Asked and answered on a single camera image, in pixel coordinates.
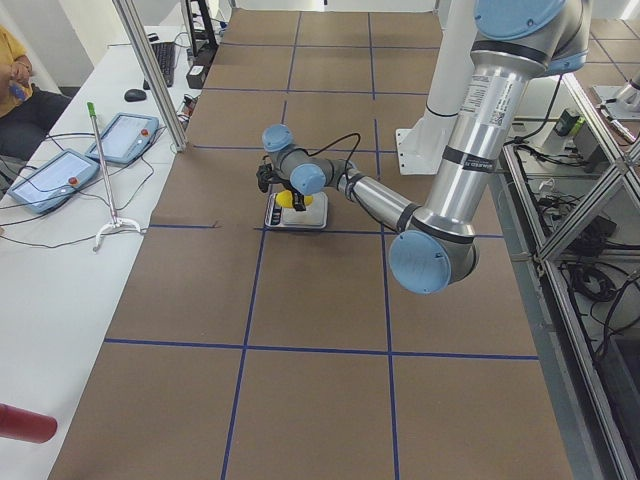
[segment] computer mouse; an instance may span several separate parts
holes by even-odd
[[[124,93],[124,99],[127,102],[139,102],[147,99],[147,92],[138,88],[132,88]]]

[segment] blue lid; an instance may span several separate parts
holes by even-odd
[[[564,8],[566,0],[477,0],[478,31],[492,40],[515,40],[537,32]]]
[[[303,195],[313,195],[314,193],[321,192],[327,183],[327,177],[320,167],[313,163],[303,163],[298,165],[291,172],[289,178],[293,188],[298,190]]]
[[[293,143],[293,135],[286,125],[271,125],[262,133],[262,143],[268,153],[279,152]]]
[[[451,280],[447,252],[437,240],[418,230],[407,230],[396,237],[389,265],[400,285],[420,295],[439,292]]]

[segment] person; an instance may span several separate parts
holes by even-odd
[[[0,155],[27,162],[71,101],[29,85],[24,46],[0,25]]]

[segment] yellow object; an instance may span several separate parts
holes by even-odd
[[[283,190],[276,195],[276,203],[282,208],[293,208],[293,193],[289,190]],[[313,203],[313,197],[310,195],[304,196],[304,204],[308,207]]]
[[[7,29],[0,26],[0,64],[11,65],[16,59],[26,55],[27,51],[24,46],[13,36]],[[20,86],[27,98],[33,93],[31,87]],[[13,95],[7,95],[0,102],[0,117],[4,117],[7,113],[22,103]]]

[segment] dark pants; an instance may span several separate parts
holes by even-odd
[[[0,155],[28,161],[70,101],[64,95],[34,89],[29,100],[0,117]]]

